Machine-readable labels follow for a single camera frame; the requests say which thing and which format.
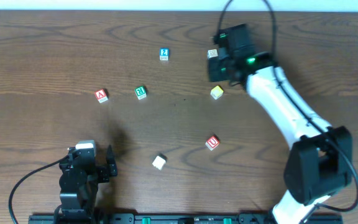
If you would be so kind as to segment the red letter A block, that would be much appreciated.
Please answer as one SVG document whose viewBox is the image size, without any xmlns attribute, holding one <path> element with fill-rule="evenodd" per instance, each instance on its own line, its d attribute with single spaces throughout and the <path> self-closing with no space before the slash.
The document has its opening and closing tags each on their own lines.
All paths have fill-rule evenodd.
<svg viewBox="0 0 358 224">
<path fill-rule="evenodd" d="M 96 99 L 99 101 L 99 103 L 104 103 L 105 101 L 108 101 L 107 93 L 104 89 L 100 89 L 94 93 Z"/>
</svg>

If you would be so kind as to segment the blue number 2 block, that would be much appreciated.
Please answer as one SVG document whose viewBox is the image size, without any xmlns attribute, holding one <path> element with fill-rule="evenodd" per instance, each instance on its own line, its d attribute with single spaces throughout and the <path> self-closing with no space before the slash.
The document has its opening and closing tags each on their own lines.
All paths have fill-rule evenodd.
<svg viewBox="0 0 358 224">
<path fill-rule="evenodd" d="M 170 51 L 168 48 L 160 48 L 159 51 L 159 59 L 161 61 L 168 61 L 169 60 Z"/>
</svg>

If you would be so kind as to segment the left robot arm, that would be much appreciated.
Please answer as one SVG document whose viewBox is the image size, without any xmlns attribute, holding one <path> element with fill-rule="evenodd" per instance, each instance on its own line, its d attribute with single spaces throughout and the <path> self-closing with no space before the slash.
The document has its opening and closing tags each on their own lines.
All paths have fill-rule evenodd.
<svg viewBox="0 0 358 224">
<path fill-rule="evenodd" d="M 97 165 L 96 146 L 83 143 L 68 149 L 67 157 L 59 162 L 61 204 L 53 214 L 54 223 L 101 223 L 103 213 L 95 207 L 98 185 L 117 176 L 112 147 L 106 151 L 106 163 Z"/>
</svg>

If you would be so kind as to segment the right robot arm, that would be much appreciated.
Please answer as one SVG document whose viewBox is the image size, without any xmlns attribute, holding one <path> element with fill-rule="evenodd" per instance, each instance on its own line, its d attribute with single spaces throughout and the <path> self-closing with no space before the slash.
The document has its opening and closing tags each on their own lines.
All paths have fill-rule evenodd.
<svg viewBox="0 0 358 224">
<path fill-rule="evenodd" d="M 287 190 L 267 214 L 248 213 L 241 223 L 342 223 L 343 209 L 315 215 L 327 199 L 357 181 L 352 164 L 352 136 L 334 128 L 291 86 L 269 52 L 257 52 L 245 24 L 218 29 L 217 46 L 209 50 L 211 82 L 240 84 L 270 116 L 285 138 L 290 154 L 283 178 Z"/>
</svg>

